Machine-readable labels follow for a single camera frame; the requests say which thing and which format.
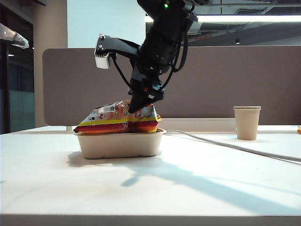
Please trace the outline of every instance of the white table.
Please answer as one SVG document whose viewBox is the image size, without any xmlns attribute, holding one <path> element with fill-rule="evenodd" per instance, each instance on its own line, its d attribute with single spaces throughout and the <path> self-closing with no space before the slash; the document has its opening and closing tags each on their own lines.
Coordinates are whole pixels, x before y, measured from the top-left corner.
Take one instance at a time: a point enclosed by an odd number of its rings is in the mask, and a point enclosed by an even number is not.
<svg viewBox="0 0 301 226">
<path fill-rule="evenodd" d="M 165 135 L 161 155 L 87 160 L 65 127 L 1 135 L 1 225 L 300 226 L 301 165 Z M 301 135 L 256 141 L 301 157 Z"/>
</svg>

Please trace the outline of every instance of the window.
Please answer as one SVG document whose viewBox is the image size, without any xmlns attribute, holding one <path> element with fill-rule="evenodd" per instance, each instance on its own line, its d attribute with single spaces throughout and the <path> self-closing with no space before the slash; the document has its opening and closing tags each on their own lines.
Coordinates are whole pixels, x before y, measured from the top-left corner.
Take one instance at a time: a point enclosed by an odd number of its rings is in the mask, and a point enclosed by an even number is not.
<svg viewBox="0 0 301 226">
<path fill-rule="evenodd" d="M 33 29 L 25 21 L 0 4 L 0 23 L 29 41 L 22 49 L 1 42 L 1 127 L 0 133 L 34 128 Z"/>
</svg>

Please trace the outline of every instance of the paper cup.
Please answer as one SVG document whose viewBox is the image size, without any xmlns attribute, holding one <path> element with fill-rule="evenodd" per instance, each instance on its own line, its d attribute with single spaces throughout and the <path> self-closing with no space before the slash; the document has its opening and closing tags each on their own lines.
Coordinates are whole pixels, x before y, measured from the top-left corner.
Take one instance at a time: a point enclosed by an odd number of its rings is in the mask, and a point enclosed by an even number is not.
<svg viewBox="0 0 301 226">
<path fill-rule="evenodd" d="M 260 106 L 235 106 L 237 138 L 241 140 L 256 140 Z"/>
</svg>

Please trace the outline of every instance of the cubicle partition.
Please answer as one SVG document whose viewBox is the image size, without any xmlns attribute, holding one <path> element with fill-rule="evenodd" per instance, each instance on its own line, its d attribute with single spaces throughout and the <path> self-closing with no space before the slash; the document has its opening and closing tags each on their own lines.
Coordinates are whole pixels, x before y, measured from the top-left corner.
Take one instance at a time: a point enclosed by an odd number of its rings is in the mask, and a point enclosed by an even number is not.
<svg viewBox="0 0 301 226">
<path fill-rule="evenodd" d="M 113 64 L 96 68 L 93 51 L 44 52 L 49 125 L 76 125 L 96 107 L 131 98 Z M 260 105 L 261 125 L 301 124 L 300 55 L 301 46 L 190 47 L 185 66 L 155 107 L 163 118 L 232 118 L 233 106 Z M 117 61 L 129 79 L 129 60 L 118 56 Z"/>
</svg>

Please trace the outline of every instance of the gray cable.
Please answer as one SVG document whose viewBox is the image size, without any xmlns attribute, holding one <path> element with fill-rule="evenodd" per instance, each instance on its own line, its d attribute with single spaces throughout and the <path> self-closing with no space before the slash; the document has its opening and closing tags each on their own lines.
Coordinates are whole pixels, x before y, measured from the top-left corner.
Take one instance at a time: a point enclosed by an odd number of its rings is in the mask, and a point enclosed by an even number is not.
<svg viewBox="0 0 301 226">
<path fill-rule="evenodd" d="M 250 153 L 253 153 L 253 154 L 263 155 L 263 156 L 270 157 L 270 158 L 285 159 L 285 160 L 290 160 L 290 161 L 301 161 L 301 158 L 296 158 L 296 157 L 291 157 L 291 156 L 286 156 L 286 155 L 280 155 L 280 154 L 272 154 L 272 153 L 267 153 L 267 152 L 260 152 L 260 151 L 256 151 L 256 150 L 253 150 L 253 149 L 250 149 L 250 148 L 246 148 L 246 147 L 241 147 L 241 146 L 237 146 L 237 145 L 226 144 L 226 143 L 223 143 L 223 142 L 218 142 L 218 141 L 209 140 L 209 139 L 202 138 L 202 137 L 197 137 L 197 136 L 192 135 L 190 133 L 186 133 L 184 131 L 180 131 L 180 130 L 176 130 L 176 129 L 172 129 L 172 130 L 168 130 L 167 131 L 167 133 L 170 133 L 170 132 L 183 133 L 183 134 L 185 134 L 187 136 L 190 136 L 190 137 L 193 137 L 195 139 L 202 140 L 202 141 L 214 144 L 214 145 L 220 145 L 220 146 L 224 146 L 224 147 L 229 147 L 229 148 L 237 149 L 237 150 L 244 151 L 244 152 L 250 152 Z"/>
</svg>

